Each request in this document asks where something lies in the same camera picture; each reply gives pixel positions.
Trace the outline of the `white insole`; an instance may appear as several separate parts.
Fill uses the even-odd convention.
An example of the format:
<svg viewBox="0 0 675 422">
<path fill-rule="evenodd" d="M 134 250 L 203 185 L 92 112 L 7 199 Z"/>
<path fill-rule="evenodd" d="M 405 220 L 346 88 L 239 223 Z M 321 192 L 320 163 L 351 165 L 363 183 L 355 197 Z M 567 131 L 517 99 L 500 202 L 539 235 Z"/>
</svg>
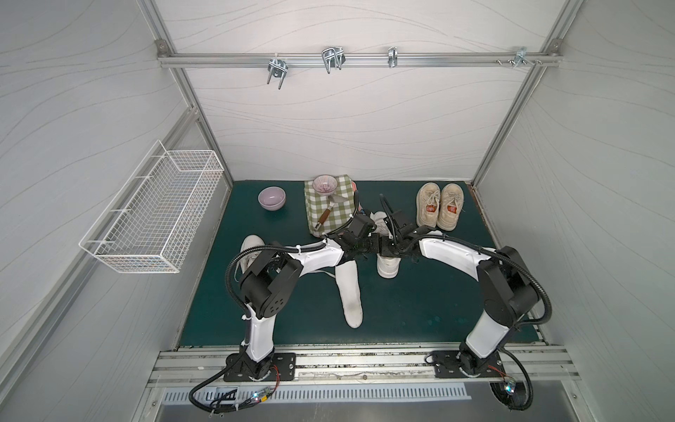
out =
<svg viewBox="0 0 675 422">
<path fill-rule="evenodd" d="M 336 267 L 335 277 L 346 323 L 357 329 L 363 322 L 363 309 L 356 262 L 352 260 Z"/>
</svg>

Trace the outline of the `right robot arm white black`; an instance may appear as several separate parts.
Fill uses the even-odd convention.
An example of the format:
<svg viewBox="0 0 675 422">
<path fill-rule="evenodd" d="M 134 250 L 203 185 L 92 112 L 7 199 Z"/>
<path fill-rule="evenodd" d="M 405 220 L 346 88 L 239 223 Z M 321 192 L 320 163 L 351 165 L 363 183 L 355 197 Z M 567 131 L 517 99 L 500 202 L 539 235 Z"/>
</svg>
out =
<svg viewBox="0 0 675 422">
<path fill-rule="evenodd" d="M 464 367 L 477 371 L 516 330 L 550 320 L 550 298 L 517 250 L 484 248 L 428 226 L 399 222 L 383 211 L 370 217 L 379 236 L 379 276 L 395 278 L 401 259 L 418 254 L 453 267 L 478 282 L 483 294 L 483 313 L 460 346 L 457 359 Z"/>
</svg>

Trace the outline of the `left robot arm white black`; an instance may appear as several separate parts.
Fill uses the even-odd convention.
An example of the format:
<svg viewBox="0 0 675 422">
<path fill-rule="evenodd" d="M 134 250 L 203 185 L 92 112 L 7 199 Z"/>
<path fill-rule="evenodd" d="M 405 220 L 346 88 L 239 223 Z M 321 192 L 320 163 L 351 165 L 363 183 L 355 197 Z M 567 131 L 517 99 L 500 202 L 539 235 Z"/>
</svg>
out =
<svg viewBox="0 0 675 422">
<path fill-rule="evenodd" d="M 314 244 L 282 246 L 247 244 L 241 258 L 254 255 L 243 266 L 239 282 L 243 293 L 245 356 L 255 363 L 274 354 L 276 316 L 288 305 L 297 282 L 307 274 L 333 268 L 346 323 L 356 329 L 363 322 L 358 267 L 355 257 L 373 253 L 378 243 L 377 225 L 369 216 L 358 213 L 346 227 Z"/>
</svg>

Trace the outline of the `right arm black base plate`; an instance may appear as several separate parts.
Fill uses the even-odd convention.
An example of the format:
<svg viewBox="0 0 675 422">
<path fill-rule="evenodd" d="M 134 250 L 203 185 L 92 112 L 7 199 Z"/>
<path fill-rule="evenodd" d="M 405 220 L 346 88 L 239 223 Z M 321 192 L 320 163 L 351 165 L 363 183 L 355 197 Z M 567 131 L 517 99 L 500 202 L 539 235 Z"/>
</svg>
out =
<svg viewBox="0 0 675 422">
<path fill-rule="evenodd" d="M 497 352 L 486 358 L 480 358 L 469 349 L 437 350 L 430 352 L 424 358 L 424 362 L 432 367 L 434 376 L 439 379 L 501 378 L 506 373 Z"/>
</svg>

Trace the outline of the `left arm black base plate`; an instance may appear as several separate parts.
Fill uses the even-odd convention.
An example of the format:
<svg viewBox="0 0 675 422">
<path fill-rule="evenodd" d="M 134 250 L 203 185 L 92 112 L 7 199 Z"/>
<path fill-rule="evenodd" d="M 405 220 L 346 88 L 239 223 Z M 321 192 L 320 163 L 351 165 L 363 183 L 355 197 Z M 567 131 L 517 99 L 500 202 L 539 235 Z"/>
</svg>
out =
<svg viewBox="0 0 675 422">
<path fill-rule="evenodd" d="M 232 353 L 227 357 L 223 375 L 225 382 L 275 382 L 295 379 L 295 353 L 272 353 L 255 362 L 247 353 Z"/>
</svg>

